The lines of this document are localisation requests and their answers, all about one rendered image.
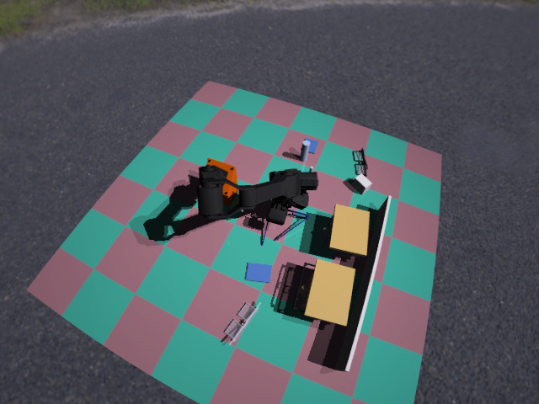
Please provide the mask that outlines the blue flat slab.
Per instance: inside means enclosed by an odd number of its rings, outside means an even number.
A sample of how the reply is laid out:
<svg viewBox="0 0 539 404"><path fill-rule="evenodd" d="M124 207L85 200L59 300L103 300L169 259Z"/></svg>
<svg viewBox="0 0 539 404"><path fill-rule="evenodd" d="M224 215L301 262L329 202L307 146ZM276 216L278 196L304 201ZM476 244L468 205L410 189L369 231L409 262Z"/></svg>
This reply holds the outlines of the blue flat slab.
<svg viewBox="0 0 539 404"><path fill-rule="evenodd" d="M308 153L314 154L318 145L318 141L306 138L305 141L310 142Z"/></svg>
<svg viewBox="0 0 539 404"><path fill-rule="evenodd" d="M248 263L246 280L270 283L272 265Z"/></svg>

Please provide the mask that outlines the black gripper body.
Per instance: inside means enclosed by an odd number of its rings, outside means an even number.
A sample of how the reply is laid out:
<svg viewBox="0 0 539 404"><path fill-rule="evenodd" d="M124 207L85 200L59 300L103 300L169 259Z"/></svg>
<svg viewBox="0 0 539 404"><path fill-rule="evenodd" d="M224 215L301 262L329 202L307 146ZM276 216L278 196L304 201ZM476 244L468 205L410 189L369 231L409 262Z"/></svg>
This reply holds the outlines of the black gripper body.
<svg viewBox="0 0 539 404"><path fill-rule="evenodd" d="M272 201L275 201L274 209L269 208L266 220L268 222L283 226L285 224L287 214L285 210L290 200L277 197L272 199Z"/></svg>

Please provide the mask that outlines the light grey flat panel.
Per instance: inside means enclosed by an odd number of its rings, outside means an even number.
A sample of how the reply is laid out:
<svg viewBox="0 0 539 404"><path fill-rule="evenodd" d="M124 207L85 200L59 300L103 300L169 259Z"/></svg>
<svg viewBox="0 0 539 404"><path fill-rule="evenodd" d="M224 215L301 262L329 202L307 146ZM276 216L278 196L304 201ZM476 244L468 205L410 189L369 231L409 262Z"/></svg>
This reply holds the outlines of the light grey flat panel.
<svg viewBox="0 0 539 404"><path fill-rule="evenodd" d="M371 244L366 258L363 275L355 298L355 304L350 321L344 336L343 346L339 353L335 370L350 372L350 366L355 353L358 337L366 313L366 306L370 298L371 287L376 272L376 265L382 249L382 241L387 224L391 195L387 196L378 210Z"/></svg>

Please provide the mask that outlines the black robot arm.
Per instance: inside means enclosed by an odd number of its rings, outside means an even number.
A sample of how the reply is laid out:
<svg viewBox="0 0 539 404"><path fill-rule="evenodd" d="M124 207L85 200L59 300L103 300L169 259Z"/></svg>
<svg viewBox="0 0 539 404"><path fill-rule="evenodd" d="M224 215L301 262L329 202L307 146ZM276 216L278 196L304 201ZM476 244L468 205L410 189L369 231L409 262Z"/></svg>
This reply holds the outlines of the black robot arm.
<svg viewBox="0 0 539 404"><path fill-rule="evenodd" d="M213 165L214 166L214 165ZM277 197L290 199L287 208L292 206L303 210L308 207L307 190L317 190L318 173L302 172L297 168L269 173L269 182L255 185L237 185L227 179L227 171L218 166L199 167L199 180L196 185L198 212L206 219L229 218L240 210L254 209L258 204ZM239 205L223 212L223 184L239 189Z"/></svg>

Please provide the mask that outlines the grey cylinder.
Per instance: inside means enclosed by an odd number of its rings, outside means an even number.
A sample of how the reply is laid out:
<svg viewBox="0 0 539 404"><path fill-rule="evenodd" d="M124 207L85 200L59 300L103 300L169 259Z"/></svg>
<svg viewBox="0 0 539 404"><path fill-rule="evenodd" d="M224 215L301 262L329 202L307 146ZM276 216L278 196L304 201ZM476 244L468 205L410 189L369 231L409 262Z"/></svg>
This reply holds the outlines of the grey cylinder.
<svg viewBox="0 0 539 404"><path fill-rule="evenodd" d="M300 157L300 160L305 162L307 160L307 157L308 157L308 149L309 149L309 146L310 146L310 142L309 141L303 141L302 142L302 154L301 154L301 157Z"/></svg>

